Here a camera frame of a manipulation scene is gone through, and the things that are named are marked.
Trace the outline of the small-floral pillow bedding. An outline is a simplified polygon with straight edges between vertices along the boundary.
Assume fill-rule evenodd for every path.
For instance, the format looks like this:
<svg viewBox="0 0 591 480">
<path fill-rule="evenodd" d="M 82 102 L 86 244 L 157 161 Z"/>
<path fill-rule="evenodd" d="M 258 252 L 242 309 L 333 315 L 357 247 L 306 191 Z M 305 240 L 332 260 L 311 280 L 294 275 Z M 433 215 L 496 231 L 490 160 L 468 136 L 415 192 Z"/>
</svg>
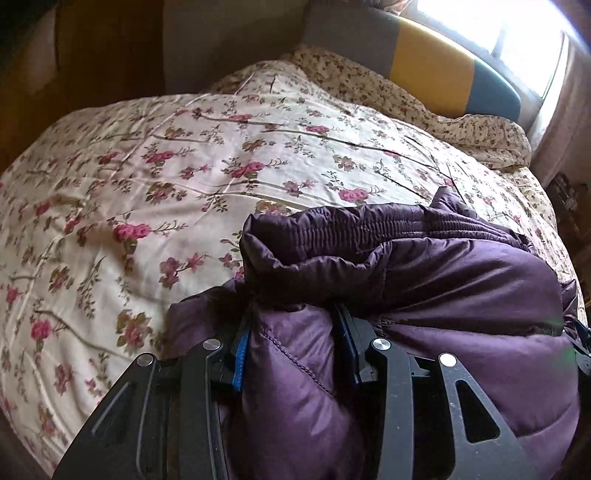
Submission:
<svg viewBox="0 0 591 480">
<path fill-rule="evenodd" d="M 490 169 L 528 167 L 532 149 L 521 126 L 504 117 L 438 115 L 382 75 L 321 47 L 298 45 L 281 58 L 339 100 L 370 107 L 418 127 Z"/>
</svg>

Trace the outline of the grey yellow teal headboard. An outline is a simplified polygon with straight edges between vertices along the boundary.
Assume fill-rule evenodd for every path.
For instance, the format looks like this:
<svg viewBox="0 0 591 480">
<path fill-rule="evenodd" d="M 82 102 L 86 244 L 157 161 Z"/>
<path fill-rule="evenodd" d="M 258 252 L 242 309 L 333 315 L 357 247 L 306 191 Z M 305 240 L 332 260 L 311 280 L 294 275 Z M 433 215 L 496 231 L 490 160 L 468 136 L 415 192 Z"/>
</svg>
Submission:
<svg viewBox="0 0 591 480">
<path fill-rule="evenodd" d="M 519 119 L 522 102 L 507 80 L 464 47 L 412 20 L 356 3 L 311 1 L 303 42 L 382 75 L 436 114 Z"/>
</svg>

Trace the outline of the floral cream bed quilt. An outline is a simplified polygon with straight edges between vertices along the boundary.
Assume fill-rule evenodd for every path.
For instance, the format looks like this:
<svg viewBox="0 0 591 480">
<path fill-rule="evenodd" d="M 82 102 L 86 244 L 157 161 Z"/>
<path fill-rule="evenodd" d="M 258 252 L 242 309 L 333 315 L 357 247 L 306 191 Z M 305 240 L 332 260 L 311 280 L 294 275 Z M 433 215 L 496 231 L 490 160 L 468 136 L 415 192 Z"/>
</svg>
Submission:
<svg viewBox="0 0 591 480">
<path fill-rule="evenodd" d="M 426 204 L 455 188 L 575 278 L 528 167 L 490 169 L 426 131 L 339 100 L 288 61 L 206 93 L 70 113 L 1 177 L 1 408 L 54 471 L 139 352 L 163 346 L 168 306 L 242 277 L 252 213 Z"/>
</svg>

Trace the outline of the wooden wardrobe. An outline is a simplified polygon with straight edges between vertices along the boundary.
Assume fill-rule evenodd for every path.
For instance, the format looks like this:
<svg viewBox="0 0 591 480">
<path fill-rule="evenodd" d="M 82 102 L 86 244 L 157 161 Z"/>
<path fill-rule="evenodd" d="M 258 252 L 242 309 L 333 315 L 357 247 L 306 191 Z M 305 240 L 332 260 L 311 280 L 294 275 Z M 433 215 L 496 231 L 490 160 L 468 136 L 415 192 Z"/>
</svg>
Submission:
<svg viewBox="0 0 591 480">
<path fill-rule="evenodd" d="M 86 107 L 164 91 L 163 2 L 1 4 L 1 166 Z"/>
</svg>

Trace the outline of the cluttered wooden side table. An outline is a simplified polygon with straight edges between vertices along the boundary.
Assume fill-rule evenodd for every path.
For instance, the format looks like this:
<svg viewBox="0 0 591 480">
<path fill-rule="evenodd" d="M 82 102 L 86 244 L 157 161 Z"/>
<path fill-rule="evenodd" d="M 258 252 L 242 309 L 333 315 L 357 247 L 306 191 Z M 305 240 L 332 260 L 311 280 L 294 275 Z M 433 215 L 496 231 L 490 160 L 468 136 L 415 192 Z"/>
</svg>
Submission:
<svg viewBox="0 0 591 480">
<path fill-rule="evenodd" d="M 573 184 L 559 172 L 547 187 L 547 193 L 559 226 L 570 227 L 578 234 L 590 228 L 590 193 L 585 183 Z"/>
</svg>

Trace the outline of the window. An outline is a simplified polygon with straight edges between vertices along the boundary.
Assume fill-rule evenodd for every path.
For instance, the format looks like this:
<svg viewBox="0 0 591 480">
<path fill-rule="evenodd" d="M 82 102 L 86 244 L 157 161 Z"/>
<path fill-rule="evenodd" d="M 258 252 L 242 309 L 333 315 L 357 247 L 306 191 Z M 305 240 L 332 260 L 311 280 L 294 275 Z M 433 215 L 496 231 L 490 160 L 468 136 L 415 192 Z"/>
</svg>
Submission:
<svg viewBox="0 0 591 480">
<path fill-rule="evenodd" d="M 565 41 L 563 19 L 550 1 L 419 0 L 402 16 L 454 40 L 540 99 Z"/>
</svg>

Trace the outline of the purple quilted down jacket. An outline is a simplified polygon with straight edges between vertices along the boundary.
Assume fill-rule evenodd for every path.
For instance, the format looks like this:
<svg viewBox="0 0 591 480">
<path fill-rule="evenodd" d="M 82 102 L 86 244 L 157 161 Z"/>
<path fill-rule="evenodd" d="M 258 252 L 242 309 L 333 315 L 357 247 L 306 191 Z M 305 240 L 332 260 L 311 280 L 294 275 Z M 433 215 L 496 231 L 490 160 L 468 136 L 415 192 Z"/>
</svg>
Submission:
<svg viewBox="0 0 591 480">
<path fill-rule="evenodd" d="M 170 356 L 249 323 L 242 394 L 223 433 L 238 479 L 356 479 L 369 460 L 339 404 L 331 311 L 344 306 L 406 352 L 454 354 L 538 475 L 559 470 L 580 417 L 577 285 L 532 242 L 449 188 L 429 206 L 252 215 L 242 279 L 170 306 Z"/>
</svg>

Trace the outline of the pink curtain right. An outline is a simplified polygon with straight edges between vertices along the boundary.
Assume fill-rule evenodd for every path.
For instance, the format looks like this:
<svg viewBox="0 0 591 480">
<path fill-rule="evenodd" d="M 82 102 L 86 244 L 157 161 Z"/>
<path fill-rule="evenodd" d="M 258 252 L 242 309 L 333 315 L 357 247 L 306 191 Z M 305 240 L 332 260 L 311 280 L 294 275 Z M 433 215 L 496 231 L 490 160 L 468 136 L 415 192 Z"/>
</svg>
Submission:
<svg viewBox="0 0 591 480">
<path fill-rule="evenodd" d="M 570 44 L 552 115 L 532 144 L 531 170 L 547 187 L 558 174 L 590 180 L 590 56 Z"/>
</svg>

